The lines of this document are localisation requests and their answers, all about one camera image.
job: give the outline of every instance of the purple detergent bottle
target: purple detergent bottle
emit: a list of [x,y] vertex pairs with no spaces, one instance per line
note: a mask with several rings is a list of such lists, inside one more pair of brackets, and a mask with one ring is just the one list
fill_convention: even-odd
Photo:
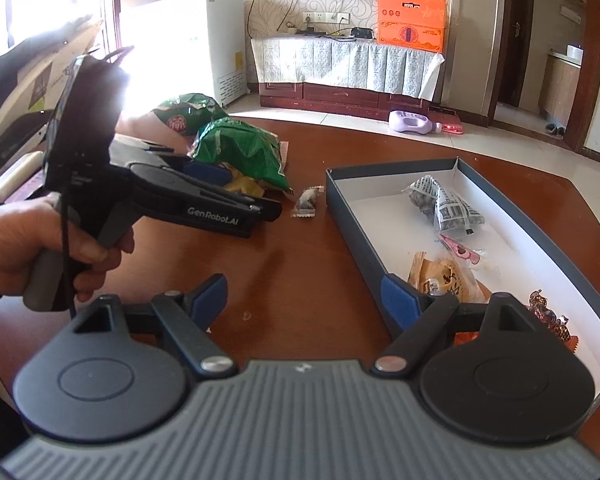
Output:
[[424,115],[394,110],[389,113],[389,128],[396,132],[411,132],[414,134],[426,135],[435,131],[437,134],[442,131],[441,123],[432,123]]

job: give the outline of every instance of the green snack bag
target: green snack bag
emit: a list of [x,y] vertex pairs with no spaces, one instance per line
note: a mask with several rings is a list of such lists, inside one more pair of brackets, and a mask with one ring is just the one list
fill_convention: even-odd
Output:
[[215,99],[204,94],[183,94],[167,99],[154,108],[154,114],[182,136],[194,136],[211,121],[228,117]]
[[193,147],[200,162],[225,162],[246,176],[289,191],[278,136],[229,117],[209,123]]

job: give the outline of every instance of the white tablecloth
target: white tablecloth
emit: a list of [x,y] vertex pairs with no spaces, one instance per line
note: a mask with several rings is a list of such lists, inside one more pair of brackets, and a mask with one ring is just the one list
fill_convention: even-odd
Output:
[[442,54],[374,40],[279,36],[251,40],[260,83],[317,83],[431,101]]

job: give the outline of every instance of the wooden door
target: wooden door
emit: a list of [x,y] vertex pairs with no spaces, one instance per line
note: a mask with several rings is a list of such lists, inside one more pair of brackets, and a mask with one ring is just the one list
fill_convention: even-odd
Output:
[[534,0],[511,0],[507,49],[498,101],[518,106],[525,81],[526,59],[534,15]]

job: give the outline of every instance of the orange cardboard box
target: orange cardboard box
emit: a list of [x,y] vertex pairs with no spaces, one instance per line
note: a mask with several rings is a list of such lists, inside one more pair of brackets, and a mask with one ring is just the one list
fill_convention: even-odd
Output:
[[378,0],[378,41],[442,52],[446,0]]

